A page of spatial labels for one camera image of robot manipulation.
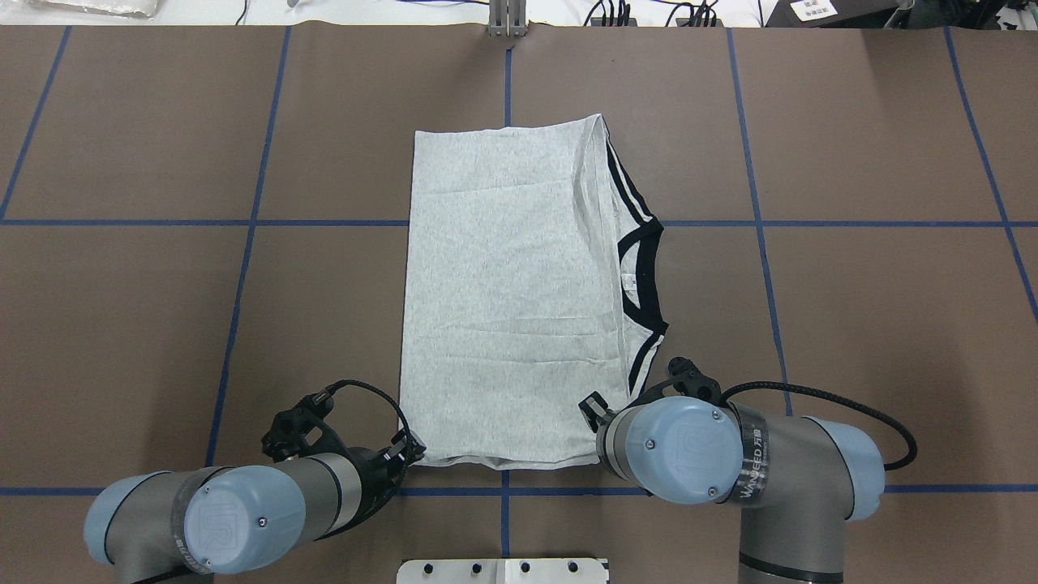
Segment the ur logo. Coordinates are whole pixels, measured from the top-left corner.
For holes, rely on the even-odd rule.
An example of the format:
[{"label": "ur logo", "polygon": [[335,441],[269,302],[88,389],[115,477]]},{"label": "ur logo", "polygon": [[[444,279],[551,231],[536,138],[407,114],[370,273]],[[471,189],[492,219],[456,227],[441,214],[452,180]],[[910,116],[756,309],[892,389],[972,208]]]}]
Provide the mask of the ur logo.
[{"label": "ur logo", "polygon": [[234,550],[238,546],[238,510],[235,505],[212,503],[201,508],[198,521],[202,547],[210,551]]},{"label": "ur logo", "polygon": [[722,439],[714,428],[682,424],[676,434],[680,437],[681,448],[672,450],[672,465],[690,473],[711,473],[719,468],[715,453],[722,446]]}]

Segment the blue joint cap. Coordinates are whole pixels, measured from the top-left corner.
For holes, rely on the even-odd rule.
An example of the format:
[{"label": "blue joint cap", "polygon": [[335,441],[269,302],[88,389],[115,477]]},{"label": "blue joint cap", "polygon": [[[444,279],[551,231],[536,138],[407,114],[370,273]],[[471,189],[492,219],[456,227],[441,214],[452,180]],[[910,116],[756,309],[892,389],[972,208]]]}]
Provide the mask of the blue joint cap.
[{"label": "blue joint cap", "polygon": [[742,468],[735,423],[720,409],[691,397],[665,397],[644,407],[624,442],[634,480],[672,503],[720,499]]},{"label": "blue joint cap", "polygon": [[188,551],[216,574],[274,562],[295,547],[306,521],[296,481],[272,467],[242,467],[207,482],[188,503]]},{"label": "blue joint cap", "polygon": [[841,424],[819,420],[805,416],[808,420],[818,424],[829,435],[837,450],[843,456],[850,474],[851,488],[854,490],[854,509],[847,521],[868,519],[879,508],[879,496],[886,486],[886,472],[883,470],[883,458],[869,435],[863,430]]},{"label": "blue joint cap", "polygon": [[105,539],[108,538],[108,526],[112,525],[112,519],[122,502],[130,497],[133,490],[156,475],[164,475],[169,471],[159,471],[149,475],[127,477],[113,482],[108,489],[101,492],[98,498],[90,505],[90,510],[86,512],[86,521],[83,522],[83,540],[86,541],[86,551],[94,560],[108,565],[115,562],[108,557],[105,551]]}]

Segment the white mounting plate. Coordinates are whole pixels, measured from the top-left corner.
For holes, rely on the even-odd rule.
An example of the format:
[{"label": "white mounting plate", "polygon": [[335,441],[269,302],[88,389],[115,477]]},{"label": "white mounting plate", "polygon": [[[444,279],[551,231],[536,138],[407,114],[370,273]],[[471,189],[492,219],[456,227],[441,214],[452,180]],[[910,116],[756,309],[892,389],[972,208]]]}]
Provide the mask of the white mounting plate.
[{"label": "white mounting plate", "polygon": [[[570,572],[571,562],[576,572]],[[397,584],[609,584],[608,565],[597,558],[409,560],[397,572]]]}]

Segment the brown table surface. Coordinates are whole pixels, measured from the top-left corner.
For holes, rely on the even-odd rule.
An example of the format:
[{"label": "brown table surface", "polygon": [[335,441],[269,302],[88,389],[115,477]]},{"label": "brown table surface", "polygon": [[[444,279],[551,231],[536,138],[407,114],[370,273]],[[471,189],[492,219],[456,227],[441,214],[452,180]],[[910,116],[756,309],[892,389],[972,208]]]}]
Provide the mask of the brown table surface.
[{"label": "brown table surface", "polygon": [[[848,582],[1038,574],[1036,61],[1034,33],[939,29],[0,28],[0,581],[109,582],[81,539],[100,489],[263,463],[272,415],[340,378],[395,392],[416,129],[594,112],[666,225],[651,381],[681,355],[914,430]],[[365,395],[331,422],[394,428]],[[734,582],[735,509],[629,486],[419,469],[362,528],[228,581],[593,555],[617,584]]]}]

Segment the sticker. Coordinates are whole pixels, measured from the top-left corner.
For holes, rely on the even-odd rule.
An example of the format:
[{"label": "sticker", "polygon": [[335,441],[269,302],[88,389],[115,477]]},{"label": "sticker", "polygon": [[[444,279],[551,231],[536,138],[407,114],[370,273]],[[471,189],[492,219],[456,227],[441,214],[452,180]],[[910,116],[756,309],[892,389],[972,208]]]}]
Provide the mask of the sticker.
[{"label": "sticker", "polygon": [[633,273],[622,273],[620,274],[620,282],[624,287],[624,291],[637,291],[638,290],[638,276]]},{"label": "sticker", "polygon": [[790,3],[800,22],[816,21],[837,16],[837,9],[829,0],[800,0]]},{"label": "sticker", "polygon": [[752,505],[764,494],[768,482],[768,425],[756,410],[730,406],[739,419],[742,434],[742,469],[728,501]]}]

